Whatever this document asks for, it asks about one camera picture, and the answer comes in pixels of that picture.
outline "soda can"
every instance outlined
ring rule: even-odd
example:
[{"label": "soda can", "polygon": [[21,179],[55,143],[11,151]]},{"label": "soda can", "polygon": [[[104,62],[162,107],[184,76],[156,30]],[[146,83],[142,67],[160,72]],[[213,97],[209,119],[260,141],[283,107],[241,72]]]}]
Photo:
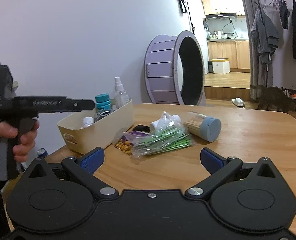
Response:
[{"label": "soda can", "polygon": [[47,153],[46,149],[45,148],[41,148],[37,151],[38,153],[38,156],[39,157],[42,157],[42,158],[45,158],[47,157],[49,154]]}]

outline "lower wooden cabinet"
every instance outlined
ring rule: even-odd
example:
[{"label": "lower wooden cabinet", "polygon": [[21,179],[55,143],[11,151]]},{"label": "lower wooden cabinet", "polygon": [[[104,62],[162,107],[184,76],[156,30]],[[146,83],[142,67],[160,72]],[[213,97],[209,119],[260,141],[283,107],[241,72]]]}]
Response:
[{"label": "lower wooden cabinet", "polygon": [[209,60],[228,58],[230,68],[250,69],[248,41],[208,42]]}]

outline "kitchen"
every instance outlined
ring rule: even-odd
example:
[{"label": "kitchen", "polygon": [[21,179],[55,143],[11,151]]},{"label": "kitchen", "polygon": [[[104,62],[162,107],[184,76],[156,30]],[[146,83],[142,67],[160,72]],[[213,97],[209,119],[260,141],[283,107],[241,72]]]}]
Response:
[{"label": "kitchen", "polygon": [[231,99],[247,95],[244,96],[247,100],[250,48],[243,1],[202,0],[202,3],[209,55],[209,73],[205,75],[206,98]]}]

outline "styrofoam box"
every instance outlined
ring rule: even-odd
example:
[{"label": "styrofoam box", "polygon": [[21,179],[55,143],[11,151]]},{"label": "styrofoam box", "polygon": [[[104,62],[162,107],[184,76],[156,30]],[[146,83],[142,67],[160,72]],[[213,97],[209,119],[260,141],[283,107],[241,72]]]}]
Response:
[{"label": "styrofoam box", "polygon": [[71,114],[60,120],[57,125],[61,135],[69,149],[87,154],[96,147],[103,149],[108,147],[120,131],[127,131],[134,125],[132,100],[112,112],[101,120],[86,128],[83,126],[83,118],[94,117],[96,109]]},{"label": "styrofoam box", "polygon": [[226,74],[230,72],[228,58],[216,58],[212,60],[212,67],[215,74]]}]

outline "black pistol grip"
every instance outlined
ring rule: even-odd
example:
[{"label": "black pistol grip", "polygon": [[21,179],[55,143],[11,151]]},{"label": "black pistol grip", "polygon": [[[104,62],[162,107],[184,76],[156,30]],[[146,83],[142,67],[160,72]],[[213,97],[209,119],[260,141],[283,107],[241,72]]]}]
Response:
[{"label": "black pistol grip", "polygon": [[36,119],[32,118],[13,118],[6,120],[7,123],[19,130],[15,138],[0,139],[0,181],[16,179],[19,175],[20,162],[16,162],[13,154],[13,147],[20,143],[20,137],[31,131]]}]

